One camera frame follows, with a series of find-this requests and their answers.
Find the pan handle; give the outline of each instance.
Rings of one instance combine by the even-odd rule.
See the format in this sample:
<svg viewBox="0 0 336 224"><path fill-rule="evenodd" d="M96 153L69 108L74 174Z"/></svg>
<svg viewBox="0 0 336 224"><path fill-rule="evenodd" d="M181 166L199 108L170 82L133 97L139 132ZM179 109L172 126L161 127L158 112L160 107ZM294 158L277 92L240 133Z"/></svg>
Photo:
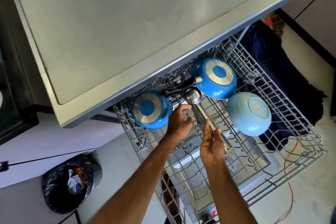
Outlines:
<svg viewBox="0 0 336 224"><path fill-rule="evenodd" d="M188 80L185 80L184 82L181 82L178 85L170 86L161 91L162 95L165 95L166 97L172 94L178 94L186 89L194 86L196 83L201 82L202 78L200 76L197 77L191 77Z"/></svg>

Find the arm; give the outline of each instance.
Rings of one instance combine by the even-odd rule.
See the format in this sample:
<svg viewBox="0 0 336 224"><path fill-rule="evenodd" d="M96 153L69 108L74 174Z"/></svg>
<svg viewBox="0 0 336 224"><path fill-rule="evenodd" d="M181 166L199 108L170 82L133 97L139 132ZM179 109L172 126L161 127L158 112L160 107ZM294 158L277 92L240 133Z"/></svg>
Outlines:
<svg viewBox="0 0 336 224"><path fill-rule="evenodd" d="M165 137L131 178L96 213L90 224L142 222L170 153L193 125L192 117L182 117L186 113L184 109L190 108L190 105L180 105L172 112Z"/></svg>
<svg viewBox="0 0 336 224"><path fill-rule="evenodd" d="M220 132L219 129L213 132L207 120L200 149L219 220L229 224L258 224L226 166Z"/></svg>

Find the person's right hand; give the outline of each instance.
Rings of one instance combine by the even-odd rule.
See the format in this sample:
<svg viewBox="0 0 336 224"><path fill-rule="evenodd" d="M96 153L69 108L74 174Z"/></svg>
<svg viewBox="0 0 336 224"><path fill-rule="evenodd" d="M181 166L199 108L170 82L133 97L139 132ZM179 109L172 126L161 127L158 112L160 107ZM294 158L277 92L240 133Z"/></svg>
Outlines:
<svg viewBox="0 0 336 224"><path fill-rule="evenodd" d="M219 128L213 132L209 120L205 121L199 154L206 169L223 163L226 166L224 142L220 138L220 132Z"/></svg>

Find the dishwasher rack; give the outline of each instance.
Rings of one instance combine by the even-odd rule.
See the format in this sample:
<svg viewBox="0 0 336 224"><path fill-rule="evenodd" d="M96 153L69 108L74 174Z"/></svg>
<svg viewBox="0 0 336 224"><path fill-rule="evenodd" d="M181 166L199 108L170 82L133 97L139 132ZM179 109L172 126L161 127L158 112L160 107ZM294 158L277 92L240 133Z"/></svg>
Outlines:
<svg viewBox="0 0 336 224"><path fill-rule="evenodd" d="M234 36L133 93L115 104L113 108L140 160L144 161L165 135L167 128L153 130L139 127L130 112L134 97L144 90L161 90L180 80L187 79L190 77L191 63L199 57L209 56L221 58L229 63L237 75L238 91L249 85L251 92L258 94L268 104L272 117L277 117L276 121L272 119L272 122L282 122L285 130L291 134L286 138L288 143L283 145L283 140L277 138L278 131L271 132L271 136L268 133L268 144L274 147L274 150L269 150L270 147L267 148L259 137L249 137L233 125L226 111L225 100L203 96L202 106L220 126L223 135L235 149L234 154L227 156L226 163L242 196L251 206L315 162L325 150L321 136ZM171 97L171 101L176 107L184 100L180 95L176 95ZM196 117L193 128L170 154L156 193L171 223L175 223L176 215L171 215L163 201L164 193L170 193L172 196L164 178L168 175L174 191L177 192L182 202L179 204L173 199L173 202L179 205L177 214L184 222L187 212L193 223L208 223L212 219L217 223L218 216L209 189L207 174L199 156L204 117L195 109L188 110L187 115Z"/></svg>

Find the trash can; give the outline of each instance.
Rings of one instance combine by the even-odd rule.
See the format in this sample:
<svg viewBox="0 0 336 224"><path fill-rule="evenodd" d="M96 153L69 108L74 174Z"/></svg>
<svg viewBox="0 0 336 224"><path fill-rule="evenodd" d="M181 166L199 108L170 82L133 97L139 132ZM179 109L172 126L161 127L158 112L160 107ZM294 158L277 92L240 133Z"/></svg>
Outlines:
<svg viewBox="0 0 336 224"><path fill-rule="evenodd" d="M44 200L55 213L71 213L86 200L102 176L101 166L86 156L71 158L42 176Z"/></svg>

